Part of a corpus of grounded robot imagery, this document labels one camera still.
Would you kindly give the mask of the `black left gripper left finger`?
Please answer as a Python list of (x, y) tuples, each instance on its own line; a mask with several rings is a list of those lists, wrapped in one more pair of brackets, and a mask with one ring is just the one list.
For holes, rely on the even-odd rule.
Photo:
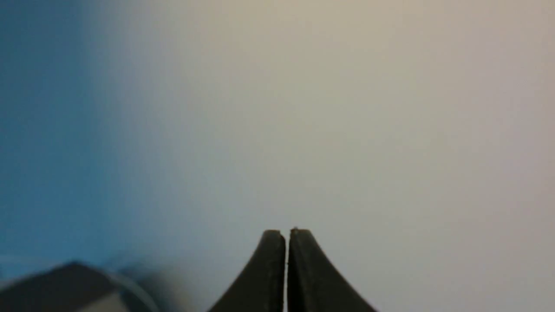
[(281, 312), (284, 309), (285, 238), (266, 230), (246, 266), (211, 312)]

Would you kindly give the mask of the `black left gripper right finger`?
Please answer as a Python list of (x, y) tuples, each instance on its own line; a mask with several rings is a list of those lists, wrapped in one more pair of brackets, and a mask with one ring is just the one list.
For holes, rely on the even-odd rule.
[(333, 266), (308, 229), (289, 239), (287, 308), (290, 312), (374, 312)]

